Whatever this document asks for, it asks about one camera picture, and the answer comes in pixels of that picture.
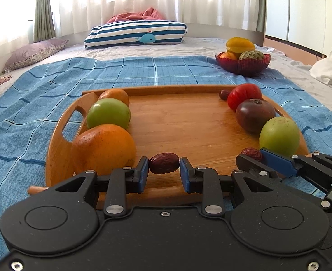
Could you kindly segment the red jujube date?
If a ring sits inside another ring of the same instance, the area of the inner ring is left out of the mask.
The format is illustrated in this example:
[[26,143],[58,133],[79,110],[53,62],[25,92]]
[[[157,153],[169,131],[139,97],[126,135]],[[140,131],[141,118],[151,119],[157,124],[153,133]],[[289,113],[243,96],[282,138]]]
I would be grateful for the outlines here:
[[241,154],[243,155],[247,155],[248,157],[256,160],[256,161],[262,161],[262,153],[256,149],[256,148],[253,148],[253,147],[247,147],[245,149],[243,149],[241,151]]
[[167,174],[180,167],[180,158],[172,152],[160,153],[150,158],[149,169],[154,174]]
[[223,101],[227,101],[228,98],[229,98],[230,93],[231,92],[229,90],[223,89],[219,93],[219,98]]

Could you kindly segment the large orange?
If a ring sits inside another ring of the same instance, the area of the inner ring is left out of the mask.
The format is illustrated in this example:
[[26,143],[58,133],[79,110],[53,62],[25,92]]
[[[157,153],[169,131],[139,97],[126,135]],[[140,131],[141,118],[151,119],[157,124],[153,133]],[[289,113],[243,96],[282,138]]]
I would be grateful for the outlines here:
[[98,175],[109,175],[114,169],[134,164],[136,146],[122,127],[102,124],[78,135],[72,142],[70,156],[76,174],[94,170]]

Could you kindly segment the red tomato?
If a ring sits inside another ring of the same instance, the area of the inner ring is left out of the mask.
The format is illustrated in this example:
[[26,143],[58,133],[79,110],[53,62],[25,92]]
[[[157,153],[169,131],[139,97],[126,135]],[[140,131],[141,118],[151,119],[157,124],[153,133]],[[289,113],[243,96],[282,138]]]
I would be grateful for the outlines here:
[[235,112],[239,104],[249,99],[262,99],[260,88],[252,83],[244,83],[235,87],[228,96],[229,108]]

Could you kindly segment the small orange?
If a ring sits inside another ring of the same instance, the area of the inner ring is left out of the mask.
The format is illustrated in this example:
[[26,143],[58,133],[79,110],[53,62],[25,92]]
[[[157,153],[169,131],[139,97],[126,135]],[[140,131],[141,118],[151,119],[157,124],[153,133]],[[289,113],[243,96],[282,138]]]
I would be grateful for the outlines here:
[[98,100],[113,98],[123,102],[125,105],[129,106],[129,96],[126,91],[121,88],[112,88],[104,91],[98,98]]

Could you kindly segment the green apple right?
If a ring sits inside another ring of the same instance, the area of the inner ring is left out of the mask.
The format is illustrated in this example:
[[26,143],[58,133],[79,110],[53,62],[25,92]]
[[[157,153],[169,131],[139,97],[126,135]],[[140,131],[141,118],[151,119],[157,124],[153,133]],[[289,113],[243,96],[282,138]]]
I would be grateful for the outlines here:
[[274,117],[263,126],[259,136],[260,148],[291,157],[299,148],[300,132],[288,117]]

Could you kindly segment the green apple left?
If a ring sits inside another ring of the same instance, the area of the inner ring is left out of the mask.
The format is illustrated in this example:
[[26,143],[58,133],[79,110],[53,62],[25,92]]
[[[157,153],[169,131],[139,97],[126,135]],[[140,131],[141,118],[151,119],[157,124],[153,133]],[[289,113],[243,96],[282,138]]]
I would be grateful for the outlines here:
[[120,100],[105,98],[93,104],[86,117],[87,128],[102,124],[114,124],[127,129],[131,120],[129,107]]

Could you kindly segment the white cloth bundle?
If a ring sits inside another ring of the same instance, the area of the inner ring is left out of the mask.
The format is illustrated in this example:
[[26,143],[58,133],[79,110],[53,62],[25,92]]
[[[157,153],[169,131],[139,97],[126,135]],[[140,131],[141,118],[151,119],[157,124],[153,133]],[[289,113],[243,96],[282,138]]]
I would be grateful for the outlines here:
[[311,77],[332,85],[332,50],[326,58],[318,60],[310,69]]

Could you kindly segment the green custard apple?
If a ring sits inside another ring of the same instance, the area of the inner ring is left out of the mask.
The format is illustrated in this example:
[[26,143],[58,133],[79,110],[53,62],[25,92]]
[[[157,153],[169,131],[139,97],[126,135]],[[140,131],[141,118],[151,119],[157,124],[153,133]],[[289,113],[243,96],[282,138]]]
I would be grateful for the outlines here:
[[244,59],[262,60],[264,59],[264,57],[265,55],[258,50],[249,50],[242,52],[242,54],[239,55],[239,60],[244,60]]

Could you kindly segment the orange fruit in bowl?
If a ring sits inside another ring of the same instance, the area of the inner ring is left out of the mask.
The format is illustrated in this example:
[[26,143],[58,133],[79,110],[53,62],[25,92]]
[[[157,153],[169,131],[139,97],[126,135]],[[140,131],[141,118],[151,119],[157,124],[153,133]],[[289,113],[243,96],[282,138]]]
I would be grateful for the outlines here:
[[238,60],[238,55],[232,52],[223,52],[219,55],[220,59]]

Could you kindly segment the yellow starfruit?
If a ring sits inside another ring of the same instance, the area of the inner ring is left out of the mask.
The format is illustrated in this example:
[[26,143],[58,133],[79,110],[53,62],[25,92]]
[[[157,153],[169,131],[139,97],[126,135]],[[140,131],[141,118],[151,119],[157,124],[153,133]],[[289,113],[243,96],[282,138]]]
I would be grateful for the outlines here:
[[255,45],[249,39],[242,37],[233,37],[226,42],[227,52],[242,54],[246,51],[254,51]]

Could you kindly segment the blue checked blanket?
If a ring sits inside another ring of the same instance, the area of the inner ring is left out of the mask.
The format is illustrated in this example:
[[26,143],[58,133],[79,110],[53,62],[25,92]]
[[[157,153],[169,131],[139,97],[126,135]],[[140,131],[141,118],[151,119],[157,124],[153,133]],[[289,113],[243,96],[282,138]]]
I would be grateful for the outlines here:
[[[332,89],[308,78],[308,89],[271,66],[253,78],[267,97],[293,118],[311,151],[332,155]],[[206,56],[70,58],[33,67],[0,97],[0,216],[45,184],[51,134],[65,109],[83,91],[111,87],[246,83]],[[0,259],[8,252],[0,234]]]

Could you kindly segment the blue striped whale pillow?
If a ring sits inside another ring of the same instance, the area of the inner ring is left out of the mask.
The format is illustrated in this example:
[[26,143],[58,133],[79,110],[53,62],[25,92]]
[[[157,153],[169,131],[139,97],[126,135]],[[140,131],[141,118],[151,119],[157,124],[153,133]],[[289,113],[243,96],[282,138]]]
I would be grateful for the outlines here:
[[84,40],[84,47],[180,44],[186,34],[186,24],[178,21],[120,21],[93,27]]

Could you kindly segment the white wardrobe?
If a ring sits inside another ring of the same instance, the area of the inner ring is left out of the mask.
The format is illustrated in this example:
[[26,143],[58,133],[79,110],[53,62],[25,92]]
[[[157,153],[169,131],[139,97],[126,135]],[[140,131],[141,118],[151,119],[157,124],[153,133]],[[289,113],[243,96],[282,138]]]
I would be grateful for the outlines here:
[[267,0],[266,36],[329,54],[332,0]]

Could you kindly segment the pink crumpled blanket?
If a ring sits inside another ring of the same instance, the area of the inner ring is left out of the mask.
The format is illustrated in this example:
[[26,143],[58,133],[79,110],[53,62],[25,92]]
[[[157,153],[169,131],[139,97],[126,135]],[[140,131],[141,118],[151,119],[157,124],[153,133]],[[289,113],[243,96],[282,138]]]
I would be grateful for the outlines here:
[[149,7],[146,10],[140,12],[124,12],[114,15],[106,22],[106,24],[139,20],[165,20],[165,16],[157,9]]

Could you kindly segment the olive green drape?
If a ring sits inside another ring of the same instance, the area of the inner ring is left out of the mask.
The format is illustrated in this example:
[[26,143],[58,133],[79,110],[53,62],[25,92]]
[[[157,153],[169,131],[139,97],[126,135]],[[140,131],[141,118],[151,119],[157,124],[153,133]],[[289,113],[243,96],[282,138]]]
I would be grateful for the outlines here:
[[50,0],[35,0],[34,41],[56,37]]

